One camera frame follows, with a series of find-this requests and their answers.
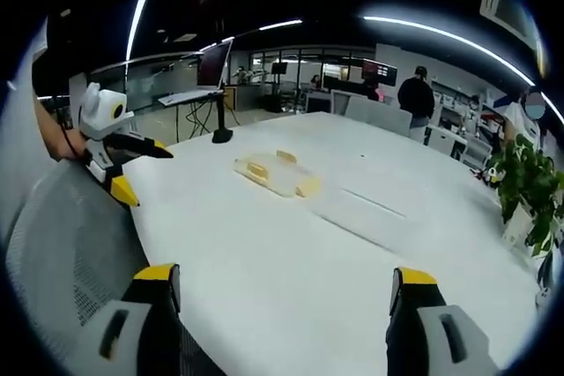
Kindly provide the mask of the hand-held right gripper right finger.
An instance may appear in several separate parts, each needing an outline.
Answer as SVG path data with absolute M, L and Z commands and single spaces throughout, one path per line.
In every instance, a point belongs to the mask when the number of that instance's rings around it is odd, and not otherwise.
M 388 375 L 496 375 L 489 339 L 460 307 L 446 303 L 435 278 L 397 267 L 385 335 Z

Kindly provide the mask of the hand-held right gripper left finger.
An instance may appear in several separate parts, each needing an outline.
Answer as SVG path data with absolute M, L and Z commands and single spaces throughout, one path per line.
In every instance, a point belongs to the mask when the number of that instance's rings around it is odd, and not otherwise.
M 82 327 L 64 366 L 71 375 L 179 375 L 180 305 L 178 264 L 140 270 Z

